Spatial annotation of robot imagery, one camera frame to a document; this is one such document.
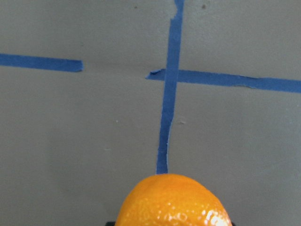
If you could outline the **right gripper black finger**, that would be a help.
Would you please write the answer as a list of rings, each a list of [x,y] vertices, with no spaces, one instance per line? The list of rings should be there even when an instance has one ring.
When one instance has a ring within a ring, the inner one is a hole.
[[[105,223],[105,226],[115,226],[116,222],[115,221],[108,221]]]

